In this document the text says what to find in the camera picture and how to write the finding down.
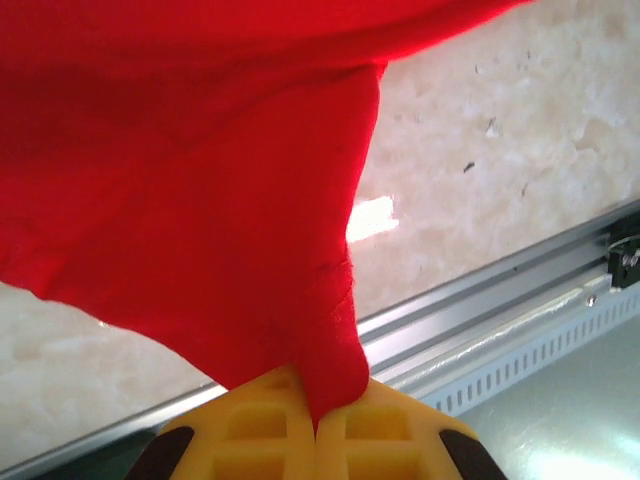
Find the black pad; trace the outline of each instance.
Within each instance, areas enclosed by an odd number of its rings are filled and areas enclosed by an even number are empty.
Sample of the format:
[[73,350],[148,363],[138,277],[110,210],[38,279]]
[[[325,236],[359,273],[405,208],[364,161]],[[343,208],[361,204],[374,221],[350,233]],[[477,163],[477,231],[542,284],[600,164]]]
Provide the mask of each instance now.
[[153,439],[124,480],[170,480],[194,433],[179,427]]
[[489,452],[477,440],[455,430],[443,430],[440,439],[463,480],[507,480]]

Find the red cloth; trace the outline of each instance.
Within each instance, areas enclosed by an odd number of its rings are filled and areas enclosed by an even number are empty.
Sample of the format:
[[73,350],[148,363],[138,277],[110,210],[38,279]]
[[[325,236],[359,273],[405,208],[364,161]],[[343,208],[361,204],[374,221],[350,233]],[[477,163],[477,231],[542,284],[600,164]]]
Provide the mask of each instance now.
[[0,2],[0,280],[227,388],[355,400],[345,241],[388,61],[525,0]]

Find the red fabric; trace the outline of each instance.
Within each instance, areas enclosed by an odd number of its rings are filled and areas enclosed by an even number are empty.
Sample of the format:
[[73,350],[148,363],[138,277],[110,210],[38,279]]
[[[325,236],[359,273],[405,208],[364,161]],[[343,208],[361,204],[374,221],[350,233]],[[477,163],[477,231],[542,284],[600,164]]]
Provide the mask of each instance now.
[[0,2],[0,280],[227,388],[368,381],[345,228],[386,63],[524,0]]

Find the gray surface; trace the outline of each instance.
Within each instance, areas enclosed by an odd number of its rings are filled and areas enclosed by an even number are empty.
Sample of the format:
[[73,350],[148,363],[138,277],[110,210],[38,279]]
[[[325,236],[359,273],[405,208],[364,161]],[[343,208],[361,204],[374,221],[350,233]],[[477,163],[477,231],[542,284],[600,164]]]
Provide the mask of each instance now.
[[640,479],[640,317],[460,416],[512,480]]
[[138,432],[33,480],[122,480],[155,436]]

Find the white marble surface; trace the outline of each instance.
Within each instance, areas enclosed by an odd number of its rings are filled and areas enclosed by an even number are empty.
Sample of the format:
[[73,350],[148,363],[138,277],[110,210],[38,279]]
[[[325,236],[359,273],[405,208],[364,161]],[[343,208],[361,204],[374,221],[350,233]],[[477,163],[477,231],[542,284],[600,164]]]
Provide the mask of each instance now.
[[[638,85],[636,0],[542,0],[393,65],[350,230],[359,314],[640,198]],[[0,471],[205,381],[0,285]]]

